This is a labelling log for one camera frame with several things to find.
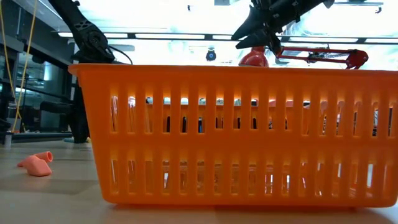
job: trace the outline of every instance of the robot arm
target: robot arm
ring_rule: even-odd
[[[80,63],[114,63],[108,40],[100,29],[80,12],[78,1],[49,0],[73,34],[79,51],[72,57]]]
[[[244,23],[232,36],[238,40],[237,49],[268,46],[277,55],[281,51],[280,40],[275,33],[292,21],[299,22],[300,16],[324,3],[330,7],[334,0],[252,0],[250,13]]]

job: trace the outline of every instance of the black cable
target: black cable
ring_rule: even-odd
[[[124,56],[126,56],[126,58],[128,58],[129,59],[129,61],[130,61],[130,64],[132,64],[132,60],[131,60],[131,58],[128,56],[128,55],[126,55],[126,53],[124,53],[123,51],[121,51],[121,50],[119,50],[119,49],[117,49],[116,47],[112,47],[112,46],[109,46],[111,49],[113,49],[113,50],[115,50],[115,51],[117,51],[117,52],[119,52],[119,53],[121,53],[121,54],[123,54]]]

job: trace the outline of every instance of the red object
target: red object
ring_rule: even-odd
[[[283,55],[284,51],[298,51],[298,52],[310,52],[308,57],[298,57],[291,55]],[[334,57],[348,56],[346,60],[334,59]],[[333,50],[333,49],[311,49],[305,47],[282,47],[280,52],[276,55],[277,58],[285,59],[298,59],[304,60],[308,63],[314,62],[333,62],[333,63],[345,63],[346,69],[359,69],[365,62],[368,61],[369,56],[365,51],[362,50]]]
[[[239,62],[239,66],[268,67],[264,47],[253,47]]]

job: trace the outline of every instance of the ceiling light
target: ceiling light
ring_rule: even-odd
[[[370,38],[366,39],[365,43],[392,43],[398,44],[398,38]]]
[[[291,42],[350,42],[355,43],[358,38],[332,38],[332,37],[291,37]]]
[[[127,34],[120,33],[105,33],[104,35],[107,38],[128,38]]]
[[[73,34],[71,32],[59,32],[58,35],[60,37],[73,37]]]
[[[146,39],[204,39],[200,34],[136,34],[137,38]]]
[[[231,40],[231,35],[213,35],[213,39],[215,40]]]

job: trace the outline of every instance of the red tool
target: red tool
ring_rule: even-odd
[[[298,57],[292,55],[284,55],[285,51],[309,52],[308,57]],[[345,60],[334,59],[337,57],[347,56]],[[333,49],[312,49],[306,47],[281,47],[280,52],[276,55],[277,58],[304,60],[308,63],[315,62],[333,62],[345,63],[346,69],[359,69],[365,62],[368,61],[369,56],[362,50],[333,50]]]

